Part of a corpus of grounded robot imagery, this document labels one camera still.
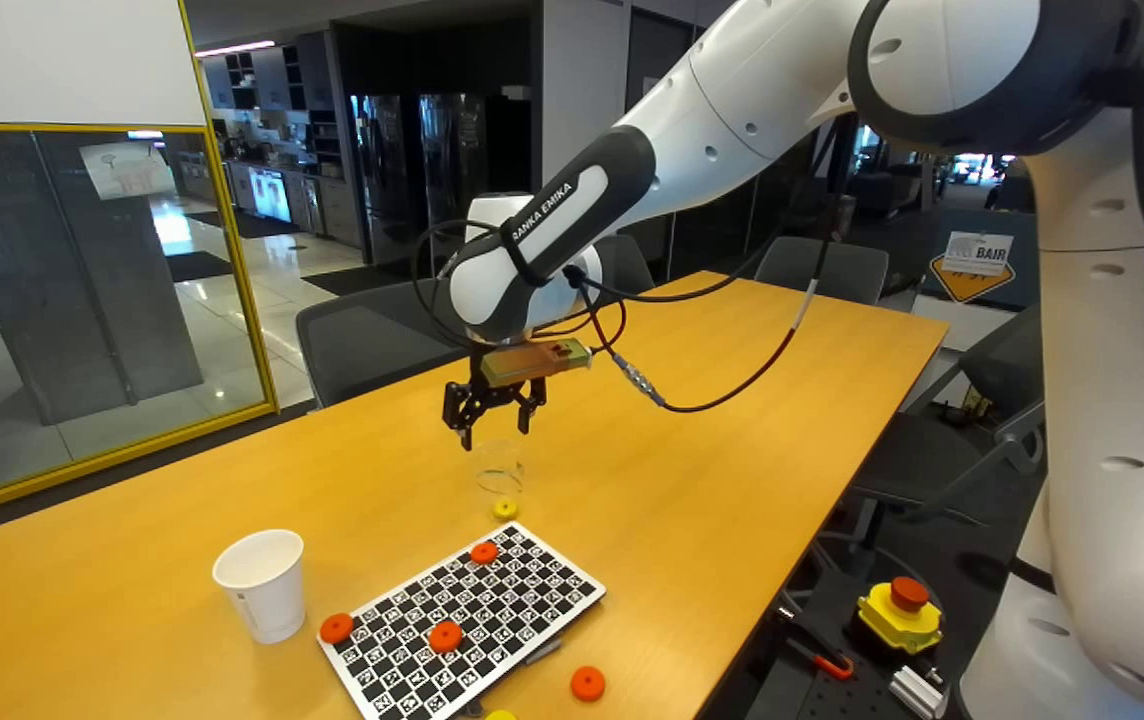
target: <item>white paper cup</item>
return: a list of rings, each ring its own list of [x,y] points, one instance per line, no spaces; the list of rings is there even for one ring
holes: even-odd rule
[[[303,624],[303,540],[290,529],[264,529],[228,544],[214,578],[228,602],[244,614],[257,645],[280,645]]]

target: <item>red button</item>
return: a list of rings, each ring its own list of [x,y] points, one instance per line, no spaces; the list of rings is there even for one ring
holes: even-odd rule
[[[927,583],[911,578],[911,577],[891,577],[891,602],[920,610],[934,599]]]

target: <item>glass partition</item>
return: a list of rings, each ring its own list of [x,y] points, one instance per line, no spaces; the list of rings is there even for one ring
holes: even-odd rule
[[[0,501],[273,413],[203,132],[0,132]]]

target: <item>floor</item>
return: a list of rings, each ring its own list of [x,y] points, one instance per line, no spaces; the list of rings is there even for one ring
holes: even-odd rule
[[[165,257],[214,250],[228,261],[223,230],[216,222],[190,221],[200,204],[161,200],[151,209]],[[260,339],[273,366],[275,403],[308,403],[314,389],[296,349],[296,311],[330,300],[331,292],[308,285],[314,271],[360,268],[360,250],[317,236],[257,236],[242,238]],[[264,395],[254,343],[244,332],[244,306],[231,275],[186,278],[177,300],[197,343],[203,382],[186,393],[165,393],[114,413],[94,413],[59,424],[46,424],[17,374],[17,365],[0,339],[0,485],[120,447],[124,438],[145,438],[169,429],[186,429]]]

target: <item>desk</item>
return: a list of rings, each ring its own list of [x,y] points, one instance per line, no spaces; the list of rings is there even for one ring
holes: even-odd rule
[[[732,285],[631,305],[623,350],[673,400],[723,393],[801,297]],[[524,523],[607,583],[563,646],[490,700],[517,715],[693,715],[798,567],[945,326],[815,300],[760,389],[664,416],[607,360],[552,381]],[[448,365],[0,529],[0,715],[353,715],[314,630],[257,646],[209,578],[242,533],[308,544],[308,624],[484,537],[490,491],[442,429]],[[479,444],[512,413],[479,421]],[[575,706],[575,665],[607,696]]]

